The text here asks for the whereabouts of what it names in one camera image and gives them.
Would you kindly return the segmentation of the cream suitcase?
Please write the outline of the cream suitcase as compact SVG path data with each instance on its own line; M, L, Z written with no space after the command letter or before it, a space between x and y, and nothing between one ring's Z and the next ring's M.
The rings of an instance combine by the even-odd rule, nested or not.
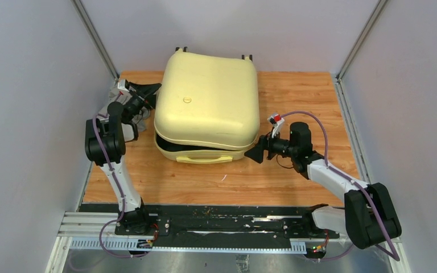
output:
M240 160L260 129L253 55L208 56L178 47L156 95L154 143L167 159L188 164Z

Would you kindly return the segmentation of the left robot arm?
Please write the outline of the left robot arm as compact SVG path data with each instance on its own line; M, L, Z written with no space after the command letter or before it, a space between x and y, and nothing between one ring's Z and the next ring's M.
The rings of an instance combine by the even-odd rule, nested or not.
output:
M138 140L145 130L144 121L155 109L161 86L119 80L109 92L107 104L85 123L86 156L105 173L117 196L116 223L138 235L147 234L152 221L126 168L126 143Z

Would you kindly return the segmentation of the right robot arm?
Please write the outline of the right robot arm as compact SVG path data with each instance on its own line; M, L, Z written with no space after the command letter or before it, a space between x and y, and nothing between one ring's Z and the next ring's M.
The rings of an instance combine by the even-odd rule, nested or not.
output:
M288 139L275 131L261 135L245 156L259 164L275 156L289 158L295 172L342 200L343 208L327 204L308 208L302 222L305 235L314 238L324 230L335 231L347 235L359 249L383 243L393 247L393 239L401 236L402 227L388 189L381 183L355 179L329 163L314 150L308 124L294 122Z

